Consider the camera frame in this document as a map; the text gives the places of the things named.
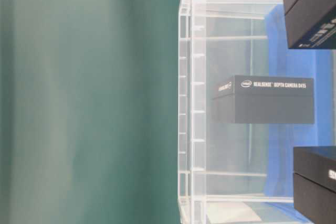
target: blue fabric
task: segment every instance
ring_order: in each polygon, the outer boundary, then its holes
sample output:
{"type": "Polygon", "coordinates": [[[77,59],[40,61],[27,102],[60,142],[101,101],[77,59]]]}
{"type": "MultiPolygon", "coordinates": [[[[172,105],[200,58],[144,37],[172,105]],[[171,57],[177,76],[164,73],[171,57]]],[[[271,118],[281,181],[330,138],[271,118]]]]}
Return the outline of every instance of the blue fabric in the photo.
{"type": "MultiPolygon", "coordinates": [[[[315,124],[271,124],[265,194],[292,197],[293,147],[331,145],[332,57],[329,50],[290,50],[287,47],[284,7],[265,18],[269,41],[269,75],[314,78],[315,124]]],[[[273,204],[292,217],[306,219],[290,204],[273,204]]]]}

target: green backdrop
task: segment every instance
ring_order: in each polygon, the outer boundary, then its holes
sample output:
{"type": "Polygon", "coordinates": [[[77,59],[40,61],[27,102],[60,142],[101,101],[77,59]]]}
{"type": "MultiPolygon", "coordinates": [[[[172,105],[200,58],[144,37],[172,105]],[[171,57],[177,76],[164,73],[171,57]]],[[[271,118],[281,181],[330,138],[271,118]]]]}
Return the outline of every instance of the green backdrop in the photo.
{"type": "Polygon", "coordinates": [[[179,222],[179,0],[1,0],[0,223],[179,222]]]}

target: clear acrylic box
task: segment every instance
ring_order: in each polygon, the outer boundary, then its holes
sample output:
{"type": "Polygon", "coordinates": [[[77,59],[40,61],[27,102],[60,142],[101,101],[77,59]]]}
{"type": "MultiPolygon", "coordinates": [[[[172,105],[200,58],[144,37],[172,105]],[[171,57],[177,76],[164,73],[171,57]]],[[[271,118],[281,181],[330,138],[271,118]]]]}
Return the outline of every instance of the clear acrylic box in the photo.
{"type": "MultiPolygon", "coordinates": [[[[334,144],[333,52],[321,57],[310,52],[307,62],[314,64],[299,71],[295,62],[287,63],[288,76],[314,78],[315,95],[324,93],[323,98],[315,97],[314,124],[238,124],[214,117],[213,91],[219,83],[235,75],[281,75],[270,56],[270,40],[277,38],[270,38],[265,21],[281,4],[282,0],[180,2],[181,223],[309,223],[293,208],[291,149],[292,145],[334,144]]],[[[276,61],[284,64],[281,57],[276,61]]]]}

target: black product box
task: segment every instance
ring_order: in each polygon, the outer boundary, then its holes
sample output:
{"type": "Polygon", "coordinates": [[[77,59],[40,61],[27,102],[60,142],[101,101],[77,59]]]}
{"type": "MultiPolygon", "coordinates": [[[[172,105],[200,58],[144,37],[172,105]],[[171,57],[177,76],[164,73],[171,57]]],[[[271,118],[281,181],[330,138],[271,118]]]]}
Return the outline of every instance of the black product box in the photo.
{"type": "Polygon", "coordinates": [[[336,49],[336,0],[283,0],[288,47],[336,49]]]}
{"type": "Polygon", "coordinates": [[[313,93],[313,79],[233,76],[216,86],[212,115],[225,123],[312,124],[313,93]]]}
{"type": "Polygon", "coordinates": [[[315,224],[336,222],[336,146],[294,148],[294,207],[315,224]]]}

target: intel logo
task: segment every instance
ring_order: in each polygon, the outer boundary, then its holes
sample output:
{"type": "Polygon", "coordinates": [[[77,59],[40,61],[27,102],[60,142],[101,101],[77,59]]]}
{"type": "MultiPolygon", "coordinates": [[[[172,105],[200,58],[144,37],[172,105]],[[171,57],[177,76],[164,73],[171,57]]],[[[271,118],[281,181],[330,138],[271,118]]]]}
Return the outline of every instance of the intel logo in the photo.
{"type": "Polygon", "coordinates": [[[241,86],[243,87],[243,88],[249,88],[249,87],[251,87],[251,85],[252,85],[252,82],[251,81],[243,81],[242,83],[241,83],[241,86]]]}

